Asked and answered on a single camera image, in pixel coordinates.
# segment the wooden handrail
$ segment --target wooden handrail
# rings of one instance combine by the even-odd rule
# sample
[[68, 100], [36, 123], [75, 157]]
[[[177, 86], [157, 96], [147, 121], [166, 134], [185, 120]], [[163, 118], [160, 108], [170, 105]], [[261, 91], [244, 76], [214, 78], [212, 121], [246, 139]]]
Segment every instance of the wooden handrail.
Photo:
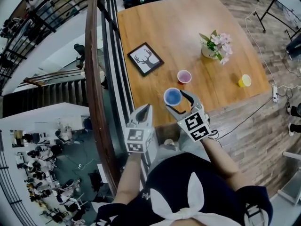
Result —
[[52, 72], [52, 73], [48, 73], [48, 74], [33, 76], [33, 77], [30, 77], [29, 79], [36, 80], [36, 79], [39, 79], [39, 78], [42, 78], [42, 77], [46, 78], [46, 77], [49, 77], [51, 75], [67, 74], [69, 72], [80, 72], [80, 69], [73, 69], [73, 70], [66, 70], [66, 71], [57, 71], [57, 72]]
[[97, 0], [88, 0], [85, 38], [87, 97], [96, 147], [110, 190], [115, 196], [121, 175], [103, 106], [102, 86], [97, 61], [96, 11]]
[[24, 82], [24, 83], [27, 83], [27, 84], [31, 84], [31, 85], [36, 85], [36, 86], [38, 86], [38, 87], [44, 85], [43, 82], [35, 82], [35, 81], [33, 81], [33, 80], [31, 80], [31, 79], [29, 79], [29, 78], [27, 78], [27, 77], [23, 80], [23, 82]]

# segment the table leg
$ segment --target table leg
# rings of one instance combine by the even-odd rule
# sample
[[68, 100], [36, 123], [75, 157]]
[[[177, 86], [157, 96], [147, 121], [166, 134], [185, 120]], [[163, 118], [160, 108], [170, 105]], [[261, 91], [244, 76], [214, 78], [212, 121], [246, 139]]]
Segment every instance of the table leg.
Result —
[[287, 199], [288, 201], [290, 201], [291, 203], [294, 203], [294, 204], [295, 204], [295, 201], [296, 201], [296, 200], [295, 200], [292, 196], [286, 194], [286, 193], [283, 192], [282, 190], [278, 190], [277, 193], [278, 193], [280, 196], [282, 196], [282, 197], [284, 197], [285, 199]]
[[294, 158], [294, 159], [297, 159], [297, 160], [301, 161], [301, 155], [298, 155], [298, 154], [295, 154], [295, 153], [283, 152], [283, 156], [287, 156], [287, 157]]

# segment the picture frame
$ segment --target picture frame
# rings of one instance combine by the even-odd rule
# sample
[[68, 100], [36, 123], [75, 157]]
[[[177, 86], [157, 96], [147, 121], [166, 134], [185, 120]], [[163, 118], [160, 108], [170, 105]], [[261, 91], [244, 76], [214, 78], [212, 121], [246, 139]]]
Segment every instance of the picture frame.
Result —
[[164, 61], [147, 42], [133, 49], [127, 56], [143, 77], [164, 64]]

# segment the white bow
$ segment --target white bow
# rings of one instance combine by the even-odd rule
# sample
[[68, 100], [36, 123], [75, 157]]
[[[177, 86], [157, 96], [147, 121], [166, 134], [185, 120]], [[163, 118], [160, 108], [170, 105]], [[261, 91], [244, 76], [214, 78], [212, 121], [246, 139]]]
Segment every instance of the white bow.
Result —
[[206, 226], [240, 226], [239, 223], [230, 218], [215, 213], [199, 212], [204, 206], [205, 199], [203, 186], [195, 172], [191, 174], [188, 183], [187, 200], [189, 208], [183, 208], [173, 213], [166, 200], [155, 189], [150, 190], [150, 198], [154, 213], [165, 218], [165, 220], [153, 224], [152, 226], [170, 226], [176, 220], [188, 218], [194, 218]]

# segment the wooden table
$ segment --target wooden table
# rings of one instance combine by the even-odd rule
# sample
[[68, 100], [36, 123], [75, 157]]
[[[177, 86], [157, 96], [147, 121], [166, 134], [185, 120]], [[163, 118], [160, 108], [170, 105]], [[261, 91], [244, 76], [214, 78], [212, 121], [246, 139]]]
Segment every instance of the wooden table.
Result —
[[[170, 87], [189, 90], [199, 96], [206, 111], [218, 109], [270, 89], [262, 64], [251, 42], [232, 14], [219, 0], [165, 0], [118, 12], [119, 30], [125, 55], [129, 83], [135, 107], [153, 106], [153, 125], [175, 122], [165, 109], [164, 91]], [[231, 35], [230, 61], [201, 55], [199, 32]], [[147, 42], [165, 62], [142, 77], [127, 54]], [[179, 70], [188, 70], [192, 81], [177, 83]], [[250, 87], [240, 88], [243, 74], [252, 79]], [[189, 110], [185, 99], [178, 110]]]

